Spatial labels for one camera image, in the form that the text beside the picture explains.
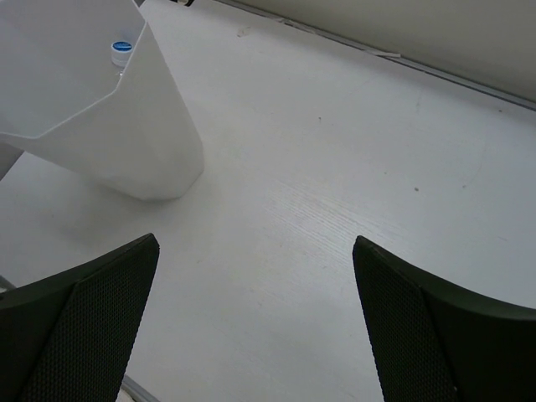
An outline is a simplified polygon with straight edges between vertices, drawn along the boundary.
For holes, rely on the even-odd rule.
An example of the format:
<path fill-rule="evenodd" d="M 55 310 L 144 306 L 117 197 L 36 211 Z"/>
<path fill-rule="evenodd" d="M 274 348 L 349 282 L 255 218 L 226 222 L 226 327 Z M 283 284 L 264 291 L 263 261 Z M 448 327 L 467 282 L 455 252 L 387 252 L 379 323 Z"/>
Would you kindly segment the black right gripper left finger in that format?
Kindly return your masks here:
<path fill-rule="evenodd" d="M 1 399 L 114 401 L 157 270 L 145 234 L 16 287 L 1 280 Z"/>

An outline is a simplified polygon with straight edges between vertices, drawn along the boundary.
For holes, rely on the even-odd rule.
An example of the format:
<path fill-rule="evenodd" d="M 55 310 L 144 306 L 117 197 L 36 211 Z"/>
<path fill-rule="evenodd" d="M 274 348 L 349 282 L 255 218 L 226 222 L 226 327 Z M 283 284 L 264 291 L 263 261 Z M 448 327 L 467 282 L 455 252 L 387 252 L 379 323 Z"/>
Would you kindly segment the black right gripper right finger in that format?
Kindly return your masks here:
<path fill-rule="evenodd" d="M 432 275 L 363 236 L 353 267 L 385 401 L 533 401 L 535 311 Z"/>

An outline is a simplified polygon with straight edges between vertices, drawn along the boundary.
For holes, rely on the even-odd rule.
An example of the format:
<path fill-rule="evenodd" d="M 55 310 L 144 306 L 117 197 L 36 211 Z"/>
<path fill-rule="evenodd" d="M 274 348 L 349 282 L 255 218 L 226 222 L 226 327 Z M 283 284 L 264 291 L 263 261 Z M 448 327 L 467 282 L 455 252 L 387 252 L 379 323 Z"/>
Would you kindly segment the clear white cap plastic bottle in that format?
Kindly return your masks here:
<path fill-rule="evenodd" d="M 127 41 L 116 41 L 111 44 L 111 62 L 125 68 L 133 51 L 133 45 Z"/>

